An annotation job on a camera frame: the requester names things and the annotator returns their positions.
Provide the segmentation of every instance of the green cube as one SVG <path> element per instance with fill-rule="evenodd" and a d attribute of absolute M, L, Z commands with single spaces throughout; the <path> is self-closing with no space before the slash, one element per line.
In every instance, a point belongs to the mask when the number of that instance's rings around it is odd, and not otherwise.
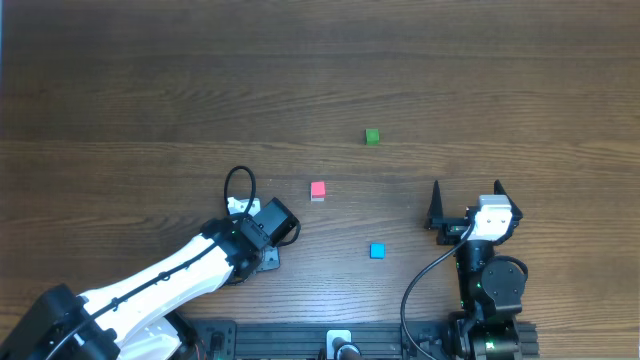
<path fill-rule="evenodd" d="M 367 145 L 378 145 L 380 143 L 380 133 L 378 129 L 366 129 L 364 132 Z"/>

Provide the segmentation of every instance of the red block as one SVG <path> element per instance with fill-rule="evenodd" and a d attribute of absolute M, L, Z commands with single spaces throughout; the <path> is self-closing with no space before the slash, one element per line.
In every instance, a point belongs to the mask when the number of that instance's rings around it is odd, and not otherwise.
<path fill-rule="evenodd" d="M 324 188 L 324 181 L 311 183 L 311 201 L 324 201 L 327 192 Z"/>

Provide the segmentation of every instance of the small block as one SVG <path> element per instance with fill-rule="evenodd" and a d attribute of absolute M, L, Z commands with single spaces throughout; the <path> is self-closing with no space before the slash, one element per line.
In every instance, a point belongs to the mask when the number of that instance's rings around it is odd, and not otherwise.
<path fill-rule="evenodd" d="M 384 259 L 384 244 L 371 244 L 371 258 Z"/>
<path fill-rule="evenodd" d="M 316 181 L 311 183 L 311 200 L 323 201 L 327 197 L 324 181 Z"/>
<path fill-rule="evenodd" d="M 378 129 L 366 129 L 364 133 L 367 145 L 378 145 L 380 143 L 380 132 L 378 132 Z"/>

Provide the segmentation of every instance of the blue cube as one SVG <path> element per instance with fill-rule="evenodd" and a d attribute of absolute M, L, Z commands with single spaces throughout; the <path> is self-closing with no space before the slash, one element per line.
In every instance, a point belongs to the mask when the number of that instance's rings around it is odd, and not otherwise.
<path fill-rule="evenodd" d="M 371 244 L 371 258 L 384 259 L 384 244 Z"/>

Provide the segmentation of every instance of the brown wood surface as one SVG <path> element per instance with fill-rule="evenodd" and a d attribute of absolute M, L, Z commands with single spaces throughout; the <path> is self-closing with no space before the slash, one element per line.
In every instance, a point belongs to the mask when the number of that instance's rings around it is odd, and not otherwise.
<path fill-rule="evenodd" d="M 189 316 L 397 322 L 445 251 L 433 181 L 459 216 L 499 178 L 542 354 L 638 355 L 640 2 L 6 0 L 3 25 L 0 339 L 45 289 L 180 248 L 245 164 L 301 238 Z M 409 318 L 458 301 L 449 260 Z"/>

